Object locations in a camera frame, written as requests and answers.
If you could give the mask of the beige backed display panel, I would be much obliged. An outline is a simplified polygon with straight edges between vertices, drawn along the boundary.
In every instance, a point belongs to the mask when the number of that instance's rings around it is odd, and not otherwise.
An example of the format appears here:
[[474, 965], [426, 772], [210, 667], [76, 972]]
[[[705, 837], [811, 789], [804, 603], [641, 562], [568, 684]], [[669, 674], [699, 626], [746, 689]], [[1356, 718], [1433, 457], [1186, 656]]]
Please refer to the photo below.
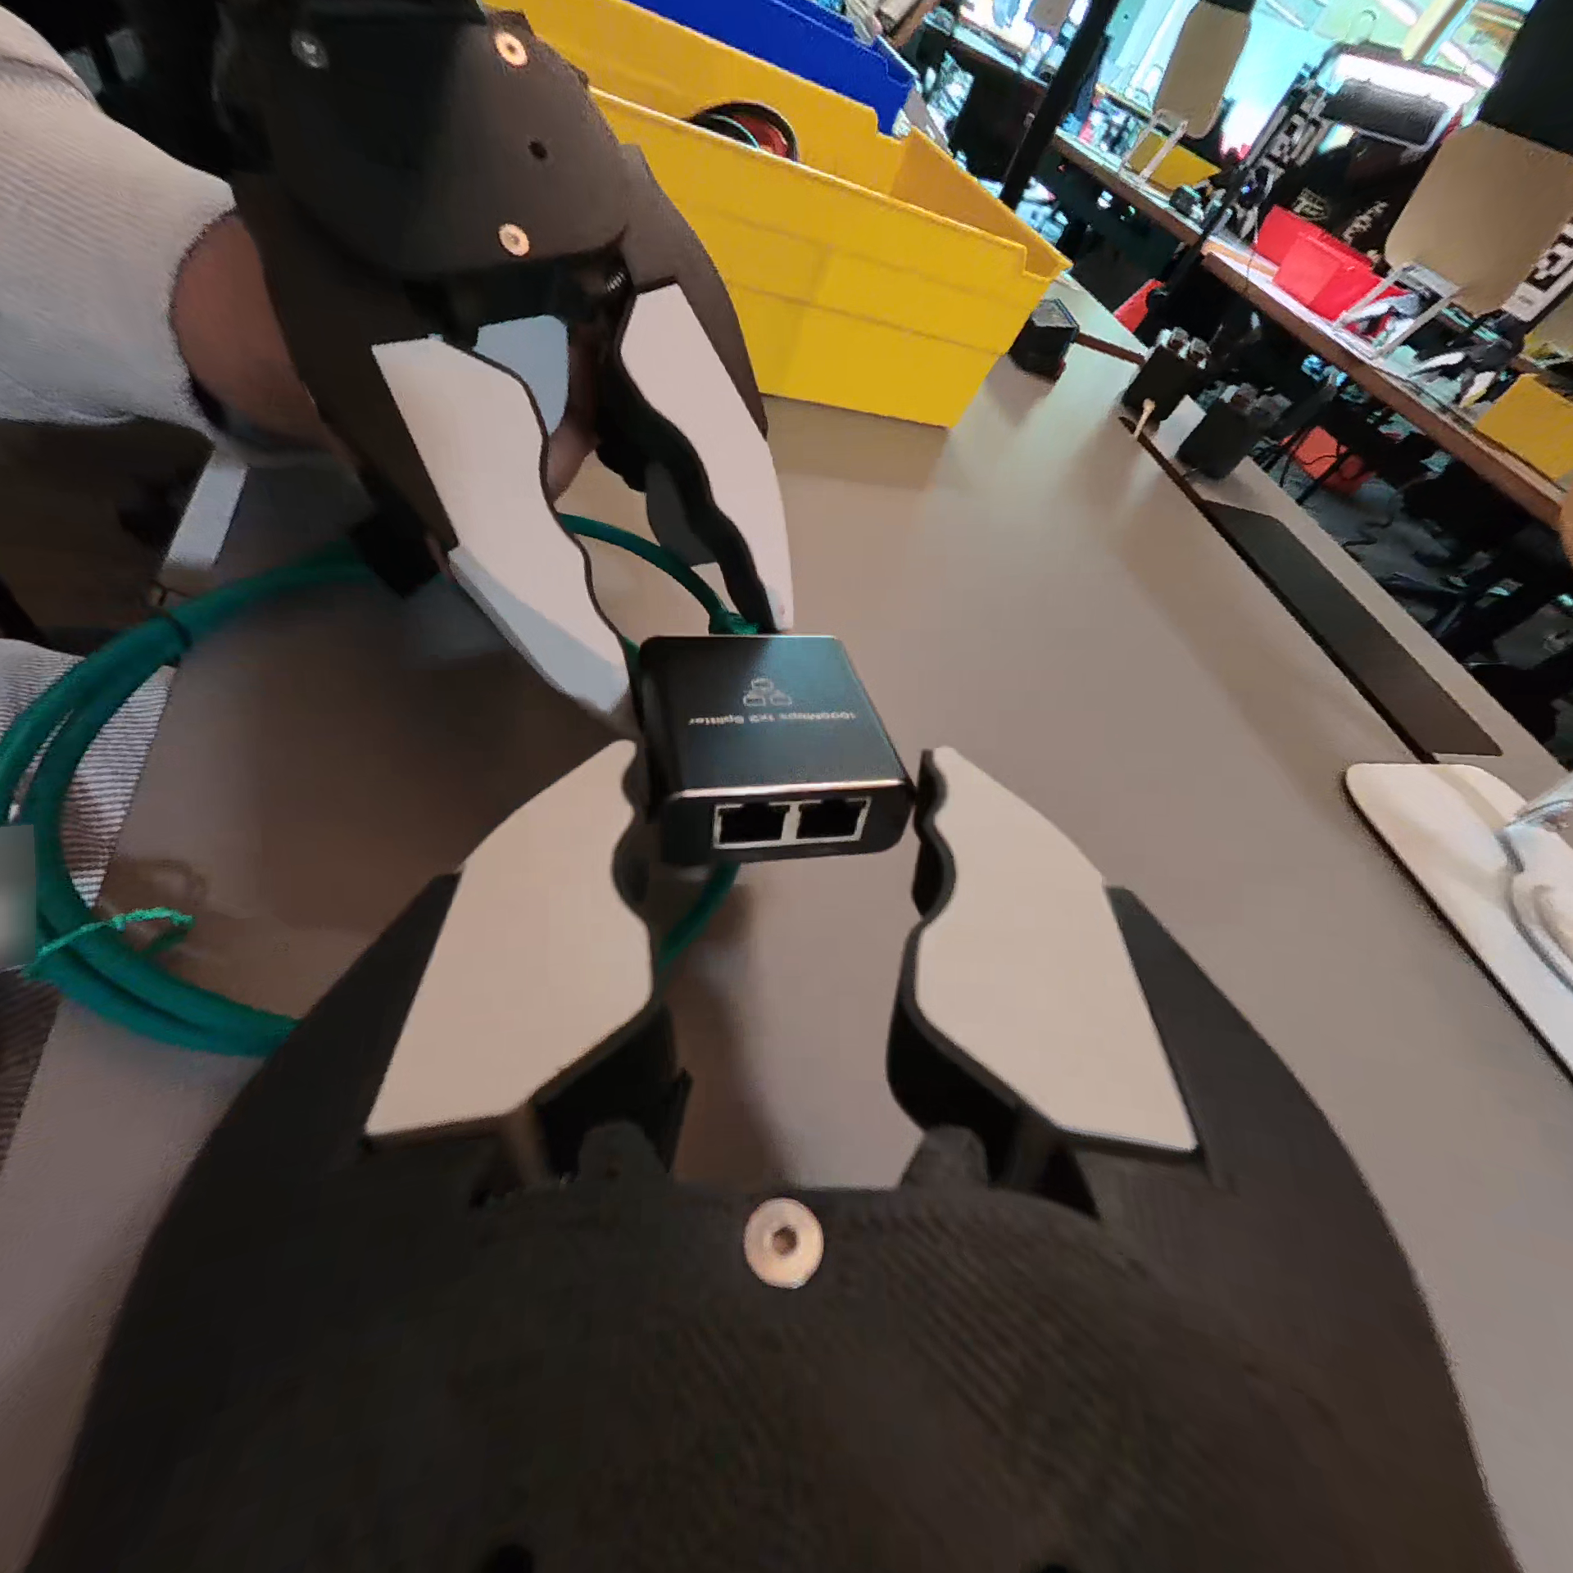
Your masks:
[[1482, 315], [1506, 306], [1572, 214], [1572, 156], [1476, 122], [1437, 150], [1390, 229], [1390, 270], [1424, 268]]
[[1253, 2], [1193, 4], [1154, 98], [1158, 126], [1193, 139], [1218, 126], [1252, 25]]

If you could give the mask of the white tablet stand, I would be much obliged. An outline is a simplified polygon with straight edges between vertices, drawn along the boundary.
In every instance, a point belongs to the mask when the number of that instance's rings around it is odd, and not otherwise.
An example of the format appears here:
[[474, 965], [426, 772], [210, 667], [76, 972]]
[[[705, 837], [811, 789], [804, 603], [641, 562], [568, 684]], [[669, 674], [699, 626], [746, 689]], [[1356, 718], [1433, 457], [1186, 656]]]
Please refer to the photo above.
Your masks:
[[1463, 948], [1572, 1071], [1572, 777], [1523, 798], [1461, 762], [1358, 762], [1345, 791]]

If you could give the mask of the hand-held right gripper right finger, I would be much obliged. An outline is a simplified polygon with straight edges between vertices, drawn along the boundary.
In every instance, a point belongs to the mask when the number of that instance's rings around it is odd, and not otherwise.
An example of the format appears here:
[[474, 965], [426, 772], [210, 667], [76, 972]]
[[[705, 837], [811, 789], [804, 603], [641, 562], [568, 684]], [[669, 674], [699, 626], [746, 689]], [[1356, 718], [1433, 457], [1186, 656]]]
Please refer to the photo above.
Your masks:
[[995, 1188], [1081, 1188], [1081, 1154], [1162, 1167], [1199, 1133], [1111, 890], [1070, 835], [958, 749], [918, 777], [918, 923], [888, 1085], [926, 1135], [959, 1131]]

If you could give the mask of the grey desk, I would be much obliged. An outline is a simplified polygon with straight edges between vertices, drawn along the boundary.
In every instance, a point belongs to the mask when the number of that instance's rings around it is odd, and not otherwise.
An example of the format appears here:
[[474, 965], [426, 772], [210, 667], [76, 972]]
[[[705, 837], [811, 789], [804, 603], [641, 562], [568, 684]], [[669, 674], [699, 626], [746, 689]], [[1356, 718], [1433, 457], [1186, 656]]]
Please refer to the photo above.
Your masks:
[[[1570, 1570], [1570, 1083], [1370, 835], [1409, 751], [1115, 414], [1130, 367], [1001, 362], [948, 435], [774, 403], [798, 629], [905, 761], [950, 746], [1139, 895], [1338, 1128], [1448, 1347], [1523, 1570]], [[105, 895], [302, 1013], [604, 742], [512, 654], [428, 663], [413, 603], [252, 615], [173, 680]], [[679, 1174], [885, 1188], [916, 843], [744, 875], [679, 968]], [[23, 1570], [135, 1257], [248, 1064], [64, 1008], [4, 1163], [4, 1570]]]

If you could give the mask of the black metal pole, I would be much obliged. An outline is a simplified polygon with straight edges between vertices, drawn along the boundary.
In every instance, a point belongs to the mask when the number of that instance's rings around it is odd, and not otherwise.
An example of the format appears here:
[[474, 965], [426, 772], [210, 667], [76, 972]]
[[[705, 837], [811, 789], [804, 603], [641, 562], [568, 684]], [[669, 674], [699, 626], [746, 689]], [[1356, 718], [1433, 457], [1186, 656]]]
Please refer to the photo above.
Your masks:
[[999, 199], [1010, 212], [1017, 212], [1036, 178], [1038, 167], [1049, 154], [1059, 128], [1081, 94], [1094, 68], [1104, 60], [1109, 27], [1119, 2], [1089, 2], [1081, 27], [1076, 30], [1061, 66], [1049, 81], [1047, 92], [1031, 118], [1012, 154]]

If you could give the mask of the black network splitter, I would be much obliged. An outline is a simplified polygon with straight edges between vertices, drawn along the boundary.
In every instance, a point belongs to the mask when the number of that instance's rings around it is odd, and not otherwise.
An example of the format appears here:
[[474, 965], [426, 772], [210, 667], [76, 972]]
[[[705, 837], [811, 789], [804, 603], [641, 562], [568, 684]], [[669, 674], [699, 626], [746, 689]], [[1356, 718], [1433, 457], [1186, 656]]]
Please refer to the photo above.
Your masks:
[[834, 637], [650, 639], [637, 704], [669, 867], [883, 854], [909, 830], [913, 777]]

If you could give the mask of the red plastic bin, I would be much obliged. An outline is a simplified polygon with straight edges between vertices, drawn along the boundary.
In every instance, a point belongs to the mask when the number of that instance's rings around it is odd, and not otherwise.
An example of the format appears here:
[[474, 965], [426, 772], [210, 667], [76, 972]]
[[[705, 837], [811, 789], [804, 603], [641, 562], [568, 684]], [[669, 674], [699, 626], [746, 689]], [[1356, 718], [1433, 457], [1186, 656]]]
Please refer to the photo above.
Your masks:
[[1252, 247], [1274, 266], [1276, 289], [1328, 322], [1368, 300], [1381, 283], [1364, 253], [1282, 206], [1268, 208]]

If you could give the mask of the person's left forearm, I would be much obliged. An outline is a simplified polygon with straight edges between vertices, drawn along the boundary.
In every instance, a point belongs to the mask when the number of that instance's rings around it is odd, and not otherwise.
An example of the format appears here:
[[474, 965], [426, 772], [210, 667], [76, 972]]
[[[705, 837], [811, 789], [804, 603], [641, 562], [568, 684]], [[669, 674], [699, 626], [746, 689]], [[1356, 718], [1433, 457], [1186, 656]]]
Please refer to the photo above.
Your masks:
[[21, 17], [3, 12], [3, 418], [154, 420], [214, 440], [171, 324], [197, 242], [231, 188], [102, 111]]

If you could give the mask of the green twist tie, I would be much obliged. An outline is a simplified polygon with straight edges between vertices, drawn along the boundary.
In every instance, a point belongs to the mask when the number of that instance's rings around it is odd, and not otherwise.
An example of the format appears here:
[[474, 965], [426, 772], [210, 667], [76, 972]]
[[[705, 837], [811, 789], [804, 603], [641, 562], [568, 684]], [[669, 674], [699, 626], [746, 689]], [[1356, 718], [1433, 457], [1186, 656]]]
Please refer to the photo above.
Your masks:
[[164, 929], [164, 933], [154, 942], [156, 950], [162, 946], [169, 948], [169, 944], [179, 942], [194, 927], [194, 922], [195, 918], [192, 914], [169, 907], [119, 912], [105, 918], [91, 918], [87, 923], [79, 923], [76, 929], [70, 929], [62, 935], [40, 942], [32, 961], [27, 963], [27, 974], [42, 976], [46, 965], [53, 963], [64, 953], [70, 953], [74, 948], [83, 946], [89, 938], [96, 938], [102, 935], [120, 937], [128, 931], [141, 929], [145, 925]]

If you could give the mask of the blue plastic bin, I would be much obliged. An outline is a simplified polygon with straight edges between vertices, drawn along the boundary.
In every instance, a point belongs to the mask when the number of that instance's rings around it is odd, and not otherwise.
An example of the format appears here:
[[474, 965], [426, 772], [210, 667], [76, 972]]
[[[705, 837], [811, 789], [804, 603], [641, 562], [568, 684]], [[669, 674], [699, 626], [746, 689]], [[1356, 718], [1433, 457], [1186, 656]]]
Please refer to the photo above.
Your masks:
[[817, 2], [639, 2], [639, 8], [871, 107], [892, 133], [916, 86], [914, 71], [885, 41]]

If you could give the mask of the black white marker board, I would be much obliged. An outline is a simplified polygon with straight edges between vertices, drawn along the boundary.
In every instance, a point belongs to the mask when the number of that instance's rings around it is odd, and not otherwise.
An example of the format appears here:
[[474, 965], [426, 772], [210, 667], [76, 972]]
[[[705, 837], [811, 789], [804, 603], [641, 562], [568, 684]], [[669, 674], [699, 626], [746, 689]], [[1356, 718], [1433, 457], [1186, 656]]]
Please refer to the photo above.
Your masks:
[[1315, 79], [1298, 81], [1252, 146], [1246, 182], [1235, 206], [1235, 232], [1250, 247], [1267, 219], [1278, 186], [1302, 169], [1328, 133], [1330, 92]]

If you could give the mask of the yellow plastic bin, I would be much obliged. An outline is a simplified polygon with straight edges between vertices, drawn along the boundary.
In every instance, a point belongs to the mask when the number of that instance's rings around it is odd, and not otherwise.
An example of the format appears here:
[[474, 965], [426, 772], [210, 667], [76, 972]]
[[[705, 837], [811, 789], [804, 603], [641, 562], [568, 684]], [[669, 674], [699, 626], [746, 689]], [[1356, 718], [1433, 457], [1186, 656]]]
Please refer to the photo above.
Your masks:
[[1519, 377], [1476, 420], [1476, 433], [1547, 480], [1572, 476], [1572, 397], [1561, 382]]
[[527, 21], [602, 94], [679, 122], [723, 103], [759, 103], [795, 130], [804, 165], [873, 191], [890, 191], [899, 176], [907, 146], [879, 130], [875, 109], [635, 4], [495, 2], [488, 10]]
[[1072, 266], [920, 133], [862, 186], [592, 94], [708, 247], [765, 395], [954, 427]]

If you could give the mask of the small black power adapter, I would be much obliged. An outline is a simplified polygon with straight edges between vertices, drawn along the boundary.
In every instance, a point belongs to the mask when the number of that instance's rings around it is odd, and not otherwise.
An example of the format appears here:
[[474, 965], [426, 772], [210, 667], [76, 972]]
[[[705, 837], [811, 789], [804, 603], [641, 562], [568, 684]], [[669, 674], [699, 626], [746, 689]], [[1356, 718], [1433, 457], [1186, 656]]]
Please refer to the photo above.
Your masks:
[[1010, 362], [1034, 379], [1055, 382], [1064, 373], [1072, 349], [1079, 343], [1081, 324], [1074, 309], [1053, 296], [1044, 298], [1029, 315], [1010, 345]]

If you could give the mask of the long wooden table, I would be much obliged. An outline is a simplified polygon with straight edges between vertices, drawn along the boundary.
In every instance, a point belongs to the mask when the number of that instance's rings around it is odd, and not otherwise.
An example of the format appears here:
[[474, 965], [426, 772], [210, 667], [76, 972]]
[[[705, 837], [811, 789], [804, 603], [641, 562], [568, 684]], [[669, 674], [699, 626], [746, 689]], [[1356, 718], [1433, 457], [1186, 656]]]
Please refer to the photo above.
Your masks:
[[[1139, 210], [1182, 247], [1199, 236], [1199, 229], [1177, 214], [1164, 193], [1137, 180], [1117, 159], [1062, 131], [1055, 133], [1051, 146], [1057, 159], [1081, 169], [1100, 189], [1111, 191], [1119, 203]], [[1392, 362], [1377, 362], [1362, 354], [1356, 341], [1278, 289], [1276, 266], [1231, 242], [1208, 242], [1199, 266], [1289, 332], [1311, 354], [1343, 371], [1356, 386], [1420, 429], [1497, 493], [1536, 521], [1561, 525], [1566, 491], [1555, 480], [1484, 438], [1456, 409], [1428, 399], [1413, 380], [1399, 377]]]

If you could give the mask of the person's left hand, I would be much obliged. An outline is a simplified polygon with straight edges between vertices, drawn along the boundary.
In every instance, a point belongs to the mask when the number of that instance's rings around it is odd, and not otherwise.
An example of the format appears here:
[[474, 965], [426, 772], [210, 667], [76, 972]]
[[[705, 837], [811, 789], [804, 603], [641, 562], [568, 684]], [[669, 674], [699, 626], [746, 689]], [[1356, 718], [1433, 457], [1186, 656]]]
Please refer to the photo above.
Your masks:
[[212, 223], [186, 253], [171, 291], [171, 332], [192, 386], [238, 446], [310, 455], [356, 474], [358, 461], [291, 358], [263, 257], [238, 214]]

